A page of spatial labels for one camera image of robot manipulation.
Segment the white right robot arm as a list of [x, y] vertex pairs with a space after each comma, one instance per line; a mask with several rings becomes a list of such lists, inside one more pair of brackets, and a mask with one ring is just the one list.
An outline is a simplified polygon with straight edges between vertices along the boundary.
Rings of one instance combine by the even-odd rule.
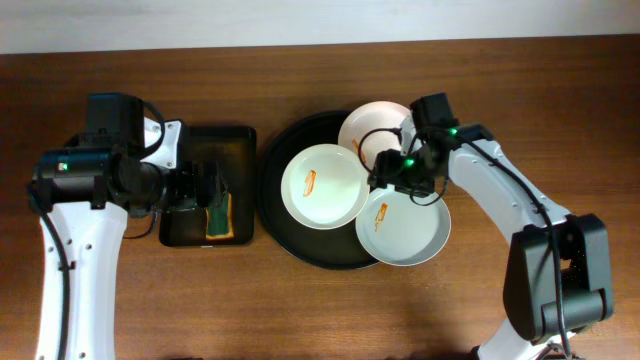
[[390, 129], [399, 148], [377, 150], [364, 167], [376, 188], [410, 198], [455, 184], [489, 216], [509, 245], [506, 319], [473, 359], [574, 359], [569, 339], [614, 312], [608, 231], [537, 189], [484, 126], [455, 119]]

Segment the pinkish white plate with sauce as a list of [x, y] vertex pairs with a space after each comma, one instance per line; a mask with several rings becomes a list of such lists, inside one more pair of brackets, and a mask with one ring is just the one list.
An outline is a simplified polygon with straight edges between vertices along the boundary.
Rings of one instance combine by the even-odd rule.
[[397, 135], [386, 131], [371, 134], [364, 144], [361, 144], [362, 138], [378, 128], [399, 129], [410, 114], [408, 108], [388, 101], [362, 105], [351, 112], [343, 122], [338, 135], [338, 144], [355, 154], [362, 150], [361, 158], [366, 166], [372, 169], [379, 152], [389, 149], [401, 150], [401, 141]]

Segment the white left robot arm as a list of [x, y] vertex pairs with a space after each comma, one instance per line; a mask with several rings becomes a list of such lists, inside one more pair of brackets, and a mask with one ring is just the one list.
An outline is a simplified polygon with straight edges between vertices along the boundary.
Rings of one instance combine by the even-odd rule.
[[94, 128], [46, 152], [28, 185], [45, 250], [38, 359], [112, 359], [116, 275], [132, 217], [193, 217], [197, 243], [235, 236], [221, 163], [183, 121]]

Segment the green and yellow sponge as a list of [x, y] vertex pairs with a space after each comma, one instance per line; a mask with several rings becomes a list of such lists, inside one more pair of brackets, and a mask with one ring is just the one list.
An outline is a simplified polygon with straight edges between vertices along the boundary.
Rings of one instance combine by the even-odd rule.
[[226, 193], [219, 206], [206, 209], [205, 237], [209, 241], [222, 241], [234, 237], [231, 194]]

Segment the grey plate with sauce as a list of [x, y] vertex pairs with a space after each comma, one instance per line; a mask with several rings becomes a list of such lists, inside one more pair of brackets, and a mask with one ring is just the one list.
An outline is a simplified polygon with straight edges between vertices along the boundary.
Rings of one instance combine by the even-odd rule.
[[429, 206], [419, 206], [393, 188], [373, 190], [356, 217], [362, 247], [376, 260], [394, 266], [414, 266], [435, 257], [451, 233], [446, 203], [431, 194]]

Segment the black round tray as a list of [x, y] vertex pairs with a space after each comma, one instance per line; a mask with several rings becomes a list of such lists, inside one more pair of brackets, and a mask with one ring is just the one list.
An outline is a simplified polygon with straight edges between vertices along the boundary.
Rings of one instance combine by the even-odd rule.
[[329, 270], [367, 268], [378, 263], [361, 246], [355, 223], [331, 230], [315, 230], [297, 222], [281, 197], [281, 180], [287, 164], [308, 147], [335, 144], [346, 110], [321, 112], [289, 126], [267, 144], [257, 168], [256, 207], [262, 225], [289, 254]]

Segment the black rectangular tray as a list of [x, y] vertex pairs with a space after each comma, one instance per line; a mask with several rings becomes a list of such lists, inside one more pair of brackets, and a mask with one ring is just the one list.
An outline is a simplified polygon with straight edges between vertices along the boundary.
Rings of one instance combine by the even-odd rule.
[[249, 126], [192, 127], [188, 153], [196, 160], [215, 161], [232, 195], [234, 237], [209, 241], [205, 237], [206, 209], [164, 214], [159, 240], [167, 247], [241, 246], [254, 235], [256, 140]]

